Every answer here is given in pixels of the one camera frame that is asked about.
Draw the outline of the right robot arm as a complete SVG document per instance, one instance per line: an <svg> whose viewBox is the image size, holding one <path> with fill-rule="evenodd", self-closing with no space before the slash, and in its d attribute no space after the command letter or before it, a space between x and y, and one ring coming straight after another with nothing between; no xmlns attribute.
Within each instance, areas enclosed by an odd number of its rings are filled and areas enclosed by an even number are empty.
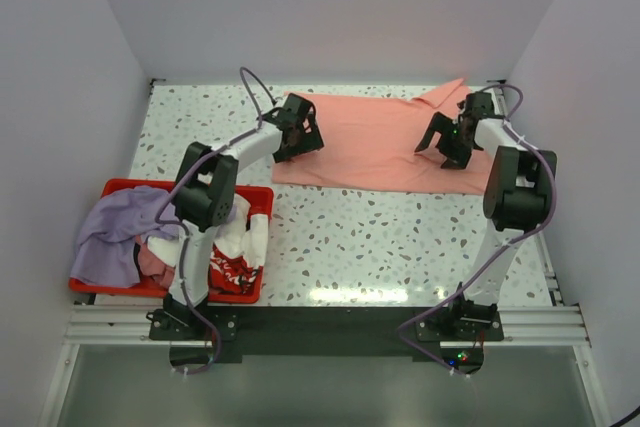
<svg viewBox="0 0 640 427"><path fill-rule="evenodd" d="M553 216L557 156L517 134L510 118L497 113L487 88L467 95L458 109L456 118L434 115L415 150L435 147L448 170L465 169L476 151L489 155L492 165L483 197L487 227L470 277L451 299L416 322L420 334L437 340L500 340L502 285L520 245Z"/></svg>

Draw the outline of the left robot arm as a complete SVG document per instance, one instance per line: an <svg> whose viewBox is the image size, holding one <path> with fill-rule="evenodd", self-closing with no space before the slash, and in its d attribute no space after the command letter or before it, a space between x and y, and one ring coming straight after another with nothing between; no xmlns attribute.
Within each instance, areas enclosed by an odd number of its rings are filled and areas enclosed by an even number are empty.
<svg viewBox="0 0 640 427"><path fill-rule="evenodd" d="M238 174L265 156L276 163L320 150L324 142L315 105L296 94L258 117L258 123L217 147L194 142L186 149L166 205L173 205L180 250L163 313L185 339L200 337L211 323L208 269L215 235L233 207Z"/></svg>

